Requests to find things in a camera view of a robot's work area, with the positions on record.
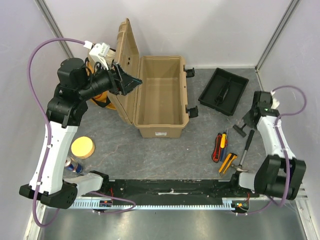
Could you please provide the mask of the red black pliers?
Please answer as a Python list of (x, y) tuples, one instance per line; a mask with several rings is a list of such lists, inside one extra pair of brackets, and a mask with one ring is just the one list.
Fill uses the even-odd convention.
[(218, 163), (220, 161), (221, 151), (222, 151), (221, 141), (222, 141), (222, 134), (219, 132), (215, 138), (214, 150), (211, 155), (211, 159), (213, 160), (214, 163)]

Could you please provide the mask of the black toolbox tray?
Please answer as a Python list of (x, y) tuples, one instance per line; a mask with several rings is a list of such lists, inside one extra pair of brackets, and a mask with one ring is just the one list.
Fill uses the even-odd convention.
[(226, 116), (233, 116), (248, 82), (247, 78), (216, 68), (198, 101)]

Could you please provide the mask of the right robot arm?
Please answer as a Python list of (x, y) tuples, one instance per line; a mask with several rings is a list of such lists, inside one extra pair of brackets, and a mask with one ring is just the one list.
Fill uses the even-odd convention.
[(291, 151), (282, 130), (282, 115), (274, 105), (271, 92), (255, 91), (250, 110), (242, 118), (243, 125), (251, 129), (245, 149), (248, 150), (255, 131), (262, 137), (266, 157), (256, 173), (235, 166), (235, 181), (229, 191), (235, 197), (247, 189), (269, 197), (294, 200), (306, 172), (306, 163)]

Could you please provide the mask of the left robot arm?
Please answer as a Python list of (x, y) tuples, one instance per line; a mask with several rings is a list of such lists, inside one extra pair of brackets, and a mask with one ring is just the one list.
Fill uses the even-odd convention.
[(95, 192), (106, 196), (110, 191), (107, 174), (92, 170), (88, 174), (64, 179), (65, 161), (83, 115), (87, 101), (109, 91), (127, 95), (141, 85), (142, 80), (126, 73), (119, 63), (112, 69), (99, 67), (96, 73), (80, 58), (64, 60), (57, 70), (59, 84), (47, 104), (45, 137), (36, 171), (19, 194), (57, 209), (68, 209), (79, 196)]

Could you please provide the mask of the black rubber mallet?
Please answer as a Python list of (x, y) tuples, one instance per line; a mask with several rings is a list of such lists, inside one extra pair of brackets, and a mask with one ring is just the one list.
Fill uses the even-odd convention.
[(239, 126), (237, 124), (233, 125), (233, 129), (239, 134), (241, 135), (243, 138), (246, 137), (246, 133), (244, 132), (244, 128), (246, 127), (247, 125), (244, 123), (242, 126)]

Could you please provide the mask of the tan plastic toolbox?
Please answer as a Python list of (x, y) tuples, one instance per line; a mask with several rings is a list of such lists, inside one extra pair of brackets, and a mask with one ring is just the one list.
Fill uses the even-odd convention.
[(187, 78), (194, 69), (186, 69), (180, 55), (140, 56), (130, 20), (118, 29), (115, 63), (129, 75), (142, 81), (123, 96), (107, 93), (124, 122), (134, 125), (143, 138), (179, 138), (198, 108), (188, 107)]

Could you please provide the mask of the steel claw hammer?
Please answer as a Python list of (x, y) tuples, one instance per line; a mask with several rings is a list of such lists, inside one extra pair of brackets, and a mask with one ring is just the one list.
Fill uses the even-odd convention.
[(252, 142), (254, 134), (255, 134), (255, 130), (252, 129), (249, 132), (249, 136), (247, 138), (247, 141), (246, 141), (246, 144), (245, 144), (245, 148), (244, 148), (244, 151), (243, 151), (243, 155), (242, 155), (242, 158), (241, 158), (239, 164), (238, 165), (235, 165), (235, 164), (231, 165), (231, 167), (234, 168), (237, 172), (247, 172), (247, 170), (243, 169), (243, 163), (244, 163), (244, 161), (246, 159), (246, 155), (247, 155), (247, 152), (248, 152), (249, 147), (251, 145), (251, 142)]

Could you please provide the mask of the yellow handled pliers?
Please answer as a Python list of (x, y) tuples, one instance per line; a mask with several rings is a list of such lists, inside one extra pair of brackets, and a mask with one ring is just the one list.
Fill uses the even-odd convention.
[(228, 129), (225, 127), (222, 135), (221, 135), (221, 141), (220, 141), (220, 148), (224, 149), (227, 144), (227, 136), (228, 136)]

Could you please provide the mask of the blue red screwdriver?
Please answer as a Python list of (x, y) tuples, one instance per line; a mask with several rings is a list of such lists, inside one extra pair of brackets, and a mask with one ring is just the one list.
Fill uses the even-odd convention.
[(224, 148), (221, 149), (220, 158), (219, 158), (220, 162), (223, 162), (225, 160), (227, 155), (227, 150), (228, 150), (228, 143), (226, 142), (224, 145)]

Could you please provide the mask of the yellow black utility knife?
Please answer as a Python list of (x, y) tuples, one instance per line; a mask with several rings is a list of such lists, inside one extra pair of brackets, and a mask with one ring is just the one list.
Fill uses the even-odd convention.
[(224, 159), (221, 167), (219, 168), (219, 174), (220, 175), (224, 175), (227, 170), (229, 169), (229, 167), (232, 165), (233, 161), (238, 157), (237, 154), (235, 153), (229, 153), (226, 158)]

